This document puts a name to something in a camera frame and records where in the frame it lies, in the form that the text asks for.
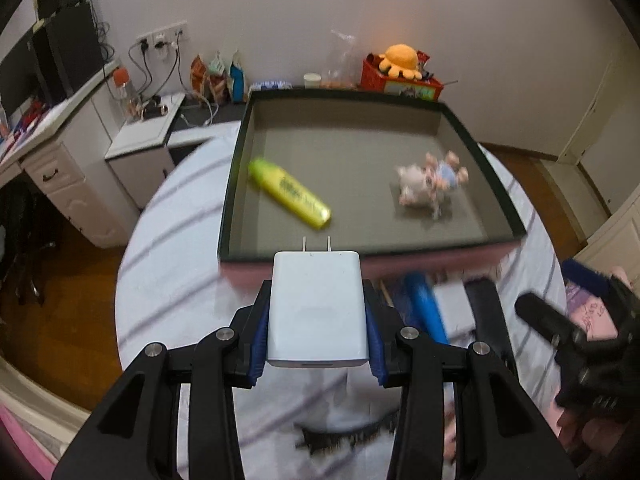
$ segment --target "open cardboard box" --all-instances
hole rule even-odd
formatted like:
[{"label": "open cardboard box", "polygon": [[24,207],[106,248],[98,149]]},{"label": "open cardboard box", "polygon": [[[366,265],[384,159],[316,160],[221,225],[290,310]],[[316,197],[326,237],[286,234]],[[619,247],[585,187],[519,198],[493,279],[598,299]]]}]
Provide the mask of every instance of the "open cardboard box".
[{"label": "open cardboard box", "polygon": [[[398,204],[397,166],[424,164],[427,152],[454,151],[469,183],[454,190],[443,215]],[[257,189],[248,176],[263,156],[332,210],[317,231]],[[364,278],[409,270],[461,270],[497,264],[526,230],[468,131],[449,108],[376,92],[291,89],[253,92],[236,143],[218,254],[237,284],[271,278],[278,251],[352,250]]]}]

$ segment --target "striped tablecloth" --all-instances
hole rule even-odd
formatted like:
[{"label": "striped tablecloth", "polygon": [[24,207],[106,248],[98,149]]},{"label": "striped tablecloth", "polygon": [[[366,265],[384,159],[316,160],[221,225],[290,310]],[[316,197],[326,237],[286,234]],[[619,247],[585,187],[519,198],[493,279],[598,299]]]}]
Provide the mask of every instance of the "striped tablecloth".
[{"label": "striped tablecloth", "polygon": [[[185,159],[140,217],[118,272],[115,316],[118,350],[126,368],[149,342],[168,348],[198,342],[226,326],[235,311],[252,304],[257,290],[235,290],[220,275],[218,235],[226,181],[237,132],[215,137]],[[559,382],[552,350],[514,312],[523,292],[534,290],[562,311],[564,285],[554,249],[535,209],[514,177],[487,155],[509,191],[524,225],[524,244],[501,267],[498,291],[516,352],[520,380],[541,409]],[[182,388],[178,465],[187,472],[188,386]],[[235,390],[244,471],[260,479],[384,479],[393,436],[366,446],[345,446],[310,457],[296,450],[297,423],[352,428],[377,420],[399,404],[399,390],[384,390],[369,365],[295,370],[266,365],[252,390]]]}]

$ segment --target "white cup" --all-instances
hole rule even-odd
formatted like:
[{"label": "white cup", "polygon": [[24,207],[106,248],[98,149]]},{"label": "white cup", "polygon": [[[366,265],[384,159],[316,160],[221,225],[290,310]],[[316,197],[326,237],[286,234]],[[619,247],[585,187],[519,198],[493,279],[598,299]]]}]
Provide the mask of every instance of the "white cup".
[{"label": "white cup", "polygon": [[312,72],[305,74],[305,88],[318,88],[320,86],[320,82],[322,81],[322,76],[320,74],[314,74]]}]

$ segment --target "drawer handle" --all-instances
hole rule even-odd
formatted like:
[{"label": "drawer handle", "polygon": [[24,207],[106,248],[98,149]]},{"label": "drawer handle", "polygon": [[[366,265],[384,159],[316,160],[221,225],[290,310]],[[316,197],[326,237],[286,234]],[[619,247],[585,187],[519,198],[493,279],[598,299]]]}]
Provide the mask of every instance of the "drawer handle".
[{"label": "drawer handle", "polygon": [[48,182],[53,177],[55,177],[57,174],[58,174],[58,168],[56,168],[56,170],[53,173],[51,173],[50,175],[43,175],[42,176],[42,181],[43,182]]}]

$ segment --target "hand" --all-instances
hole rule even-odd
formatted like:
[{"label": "hand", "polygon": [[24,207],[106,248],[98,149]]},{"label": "hand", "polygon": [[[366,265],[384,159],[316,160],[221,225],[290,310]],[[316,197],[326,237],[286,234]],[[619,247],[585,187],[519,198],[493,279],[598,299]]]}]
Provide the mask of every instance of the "hand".
[{"label": "hand", "polygon": [[608,418],[592,418],[580,431],[580,421],[575,413],[565,411],[558,419],[562,429],[558,440],[565,449],[584,442],[591,450],[607,456],[626,430],[626,424],[620,424]]}]

